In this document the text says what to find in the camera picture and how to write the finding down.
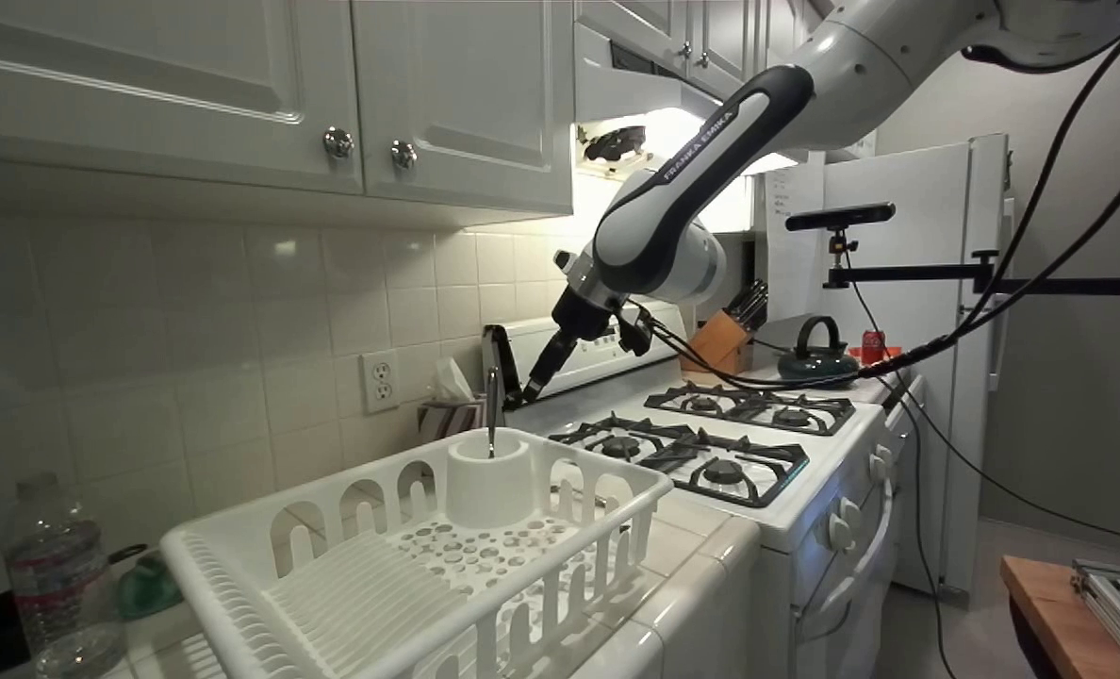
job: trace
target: white dish rack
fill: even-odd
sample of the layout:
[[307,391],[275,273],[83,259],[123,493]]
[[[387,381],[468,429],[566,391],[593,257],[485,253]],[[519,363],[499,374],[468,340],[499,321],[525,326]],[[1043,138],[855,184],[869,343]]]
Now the white dish rack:
[[669,489],[474,429],[180,524],[161,556],[229,674],[566,674],[636,594]]

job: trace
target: plastic bottle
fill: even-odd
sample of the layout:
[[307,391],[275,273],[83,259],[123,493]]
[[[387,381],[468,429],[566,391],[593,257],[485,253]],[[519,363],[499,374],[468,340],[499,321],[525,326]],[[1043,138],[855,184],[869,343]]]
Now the plastic bottle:
[[123,630],[102,528],[55,475],[18,484],[3,565],[21,616],[35,674],[102,674],[123,656]]

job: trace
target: cabinet handle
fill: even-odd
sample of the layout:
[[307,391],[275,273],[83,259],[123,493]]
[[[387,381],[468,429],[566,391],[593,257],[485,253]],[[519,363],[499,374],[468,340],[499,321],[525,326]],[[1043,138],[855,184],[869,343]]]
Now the cabinet handle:
[[339,128],[339,126],[329,126],[324,135],[322,135],[322,145],[324,145],[324,155],[329,155],[329,159],[351,159],[351,151],[356,151],[356,133],[348,133],[348,128]]
[[387,155],[391,155],[396,172],[407,172],[417,164],[415,145],[399,138],[399,135],[387,145]]

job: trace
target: wall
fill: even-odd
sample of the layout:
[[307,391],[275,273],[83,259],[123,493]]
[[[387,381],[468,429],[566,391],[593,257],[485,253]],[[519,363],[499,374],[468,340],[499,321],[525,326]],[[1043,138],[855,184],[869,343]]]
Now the wall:
[[[74,484],[121,546],[399,450],[437,360],[468,363],[481,321],[549,311],[549,248],[582,243],[573,223],[0,215],[0,532],[11,484],[42,468]],[[363,416],[368,347],[399,347],[407,404],[387,416]]]
[[[942,63],[880,128],[880,151],[1012,133],[1019,208],[1084,78],[1012,77],[967,62]],[[1060,155],[1016,275],[1053,259],[1120,184],[1120,63],[1091,97]],[[1120,215],[1065,275],[1120,275]],[[1008,321],[1008,376],[992,396],[987,470],[1016,489],[1120,528],[1120,298],[1031,298]],[[984,511],[1048,524],[984,488]]]

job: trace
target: kettle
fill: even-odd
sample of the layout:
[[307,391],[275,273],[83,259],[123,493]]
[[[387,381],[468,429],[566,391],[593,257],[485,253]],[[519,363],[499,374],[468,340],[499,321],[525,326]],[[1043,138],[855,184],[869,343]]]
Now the kettle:
[[[812,337],[818,326],[827,327],[827,347],[812,347]],[[844,355],[835,318],[812,318],[800,326],[794,347],[779,355],[777,370],[783,381],[802,387],[812,386],[842,387],[861,374],[861,363]]]

